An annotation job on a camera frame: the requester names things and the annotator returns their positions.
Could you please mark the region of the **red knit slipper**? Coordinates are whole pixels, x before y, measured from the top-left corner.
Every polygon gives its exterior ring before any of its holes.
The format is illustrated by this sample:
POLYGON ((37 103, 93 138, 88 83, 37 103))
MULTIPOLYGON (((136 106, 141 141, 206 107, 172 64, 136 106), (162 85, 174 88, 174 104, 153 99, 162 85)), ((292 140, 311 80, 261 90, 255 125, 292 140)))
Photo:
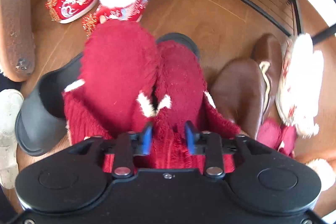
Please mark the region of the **red knit slipper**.
POLYGON ((153 139, 148 156, 135 158, 137 168, 190 169, 203 172, 205 157, 191 155, 186 145, 185 123, 199 131, 212 131, 231 139, 240 128, 223 118, 207 90, 197 57, 172 40, 157 44, 159 66, 153 86, 157 100, 153 139))
POLYGON ((155 116, 150 96, 158 61, 155 39, 138 23, 98 25, 85 43, 78 79, 63 92, 70 144, 142 131, 155 116))

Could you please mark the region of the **brown leather slipper near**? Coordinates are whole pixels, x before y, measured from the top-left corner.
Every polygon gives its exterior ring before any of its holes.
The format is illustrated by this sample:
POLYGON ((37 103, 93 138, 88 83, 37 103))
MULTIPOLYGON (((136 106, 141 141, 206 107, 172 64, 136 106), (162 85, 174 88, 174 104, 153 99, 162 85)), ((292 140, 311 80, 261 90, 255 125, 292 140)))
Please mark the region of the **brown leather slipper near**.
POLYGON ((265 83, 256 61, 230 61, 218 74, 210 94, 223 118, 252 139, 257 138, 263 119, 265 83))

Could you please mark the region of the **brown leather slipper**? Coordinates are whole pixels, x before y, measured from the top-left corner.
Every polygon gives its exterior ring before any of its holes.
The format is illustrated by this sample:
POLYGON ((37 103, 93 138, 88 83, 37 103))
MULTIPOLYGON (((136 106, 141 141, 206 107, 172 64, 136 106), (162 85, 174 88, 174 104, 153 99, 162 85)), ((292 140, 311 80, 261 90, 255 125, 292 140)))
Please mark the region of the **brown leather slipper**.
POLYGON ((223 118, 252 139, 257 138, 263 119, 265 83, 256 61, 230 61, 218 74, 210 94, 223 118))
POLYGON ((256 42, 251 57, 258 64, 264 83, 263 120, 273 106, 282 70, 281 45, 273 34, 264 34, 256 42))

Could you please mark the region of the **red fluffy flower slipper left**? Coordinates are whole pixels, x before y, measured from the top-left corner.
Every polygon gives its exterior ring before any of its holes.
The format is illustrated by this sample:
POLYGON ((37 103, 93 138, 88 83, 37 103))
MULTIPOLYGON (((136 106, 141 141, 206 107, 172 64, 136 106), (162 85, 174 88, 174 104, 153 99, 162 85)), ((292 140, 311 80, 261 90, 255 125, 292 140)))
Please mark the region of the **red fluffy flower slipper left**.
POLYGON ((297 133, 293 126, 280 125, 274 119, 268 118, 260 126, 256 140, 283 155, 294 158, 297 133))

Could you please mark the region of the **black slide sandal left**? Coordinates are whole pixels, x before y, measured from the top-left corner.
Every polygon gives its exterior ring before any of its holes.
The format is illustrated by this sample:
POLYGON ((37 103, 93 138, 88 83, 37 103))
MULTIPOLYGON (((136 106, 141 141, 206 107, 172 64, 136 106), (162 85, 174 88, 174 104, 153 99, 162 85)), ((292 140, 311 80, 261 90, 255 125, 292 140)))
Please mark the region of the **black slide sandal left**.
POLYGON ((62 92, 80 75, 82 56, 80 53, 63 67, 44 74, 23 102, 15 136, 27 155, 50 152, 67 133, 62 92))

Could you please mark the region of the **black slide sandal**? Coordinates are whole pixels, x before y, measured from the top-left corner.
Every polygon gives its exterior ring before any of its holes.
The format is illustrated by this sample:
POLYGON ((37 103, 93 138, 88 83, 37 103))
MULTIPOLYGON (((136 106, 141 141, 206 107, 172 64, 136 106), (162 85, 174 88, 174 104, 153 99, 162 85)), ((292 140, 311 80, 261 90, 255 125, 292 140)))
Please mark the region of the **black slide sandal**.
POLYGON ((62 92, 80 75, 82 56, 80 53, 63 67, 44 74, 23 102, 15 136, 27 155, 50 152, 67 133, 62 92))
POLYGON ((198 61, 200 60, 201 56, 200 56, 199 48, 196 45, 196 43, 188 36, 181 34, 181 33, 177 33, 177 32, 171 32, 171 33, 165 34, 157 38, 156 43, 159 44, 159 43, 167 42, 169 40, 172 40, 176 43, 179 43, 187 47, 197 57, 198 61))

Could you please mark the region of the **black slide sandal right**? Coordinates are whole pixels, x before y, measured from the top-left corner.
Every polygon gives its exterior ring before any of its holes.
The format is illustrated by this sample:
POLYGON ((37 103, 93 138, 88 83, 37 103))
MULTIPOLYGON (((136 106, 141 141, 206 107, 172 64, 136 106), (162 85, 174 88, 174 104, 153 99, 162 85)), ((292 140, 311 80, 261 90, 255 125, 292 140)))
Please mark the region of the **black slide sandal right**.
POLYGON ((179 43, 187 47, 197 57, 198 61, 200 60, 201 56, 200 56, 199 48, 196 45, 196 43, 188 36, 181 34, 181 33, 177 33, 177 32, 171 32, 171 33, 165 34, 157 38, 156 43, 159 44, 159 43, 167 42, 169 40, 172 40, 176 43, 179 43))

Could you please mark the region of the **brown leather slipper far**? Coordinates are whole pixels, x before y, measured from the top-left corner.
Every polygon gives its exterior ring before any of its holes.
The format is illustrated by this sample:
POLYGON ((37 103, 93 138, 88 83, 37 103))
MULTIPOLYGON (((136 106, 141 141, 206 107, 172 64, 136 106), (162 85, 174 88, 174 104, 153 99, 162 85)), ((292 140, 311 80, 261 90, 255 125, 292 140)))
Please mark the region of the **brown leather slipper far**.
POLYGON ((273 106, 282 70, 281 45, 273 34, 264 34, 256 42, 251 57, 258 64, 264 83, 263 120, 273 106))

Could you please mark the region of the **white embroidered bootie left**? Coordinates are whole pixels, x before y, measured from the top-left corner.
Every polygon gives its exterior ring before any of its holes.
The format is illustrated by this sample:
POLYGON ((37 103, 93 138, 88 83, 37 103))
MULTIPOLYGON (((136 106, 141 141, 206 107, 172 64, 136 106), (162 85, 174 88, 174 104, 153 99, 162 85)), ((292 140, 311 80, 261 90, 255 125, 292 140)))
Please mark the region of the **white embroidered bootie left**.
POLYGON ((295 127, 302 138, 319 132, 314 118, 319 110, 323 70, 323 53, 314 50, 309 34, 300 34, 283 45, 276 108, 282 122, 295 127))

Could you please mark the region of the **white embroidered bootie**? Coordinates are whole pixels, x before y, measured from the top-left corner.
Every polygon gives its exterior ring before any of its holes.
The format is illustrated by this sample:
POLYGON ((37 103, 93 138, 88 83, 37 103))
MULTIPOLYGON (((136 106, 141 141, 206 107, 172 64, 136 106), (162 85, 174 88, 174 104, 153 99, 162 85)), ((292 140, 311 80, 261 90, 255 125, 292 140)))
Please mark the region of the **white embroidered bootie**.
POLYGON ((318 174, 321 180, 321 191, 330 189, 335 184, 335 171, 325 159, 314 159, 305 164, 318 174))
POLYGON ((282 122, 295 127, 302 138, 319 132, 314 118, 319 110, 323 70, 323 53, 314 50, 309 34, 300 34, 283 45, 276 108, 282 122))

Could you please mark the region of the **white embroidered bootie right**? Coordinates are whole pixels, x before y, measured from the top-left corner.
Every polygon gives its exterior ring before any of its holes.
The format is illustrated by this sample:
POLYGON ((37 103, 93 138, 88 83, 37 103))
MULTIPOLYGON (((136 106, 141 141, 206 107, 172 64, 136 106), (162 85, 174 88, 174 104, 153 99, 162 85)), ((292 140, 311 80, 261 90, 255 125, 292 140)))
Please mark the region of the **white embroidered bootie right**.
POLYGON ((335 171, 325 159, 314 159, 305 164, 318 174, 321 180, 321 191, 330 189, 335 184, 335 171))

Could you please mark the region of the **white worn shoe sole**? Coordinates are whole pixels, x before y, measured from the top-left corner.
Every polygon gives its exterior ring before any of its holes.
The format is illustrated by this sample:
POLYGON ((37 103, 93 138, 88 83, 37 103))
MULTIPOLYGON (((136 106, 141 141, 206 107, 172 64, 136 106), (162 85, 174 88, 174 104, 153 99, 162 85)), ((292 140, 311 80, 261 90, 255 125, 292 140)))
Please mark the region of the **white worn shoe sole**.
POLYGON ((5 89, 1 91, 0 170, 1 186, 5 189, 15 188, 15 179, 19 173, 15 122, 23 101, 24 98, 22 94, 16 89, 5 89))

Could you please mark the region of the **tan suede fleece boot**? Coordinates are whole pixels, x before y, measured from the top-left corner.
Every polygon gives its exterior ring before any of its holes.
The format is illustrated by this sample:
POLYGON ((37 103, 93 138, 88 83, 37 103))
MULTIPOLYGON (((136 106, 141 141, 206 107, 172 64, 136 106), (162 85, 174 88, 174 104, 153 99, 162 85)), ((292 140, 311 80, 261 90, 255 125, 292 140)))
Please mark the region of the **tan suede fleece boot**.
POLYGON ((34 68, 30 0, 1 0, 1 73, 20 83, 34 68))

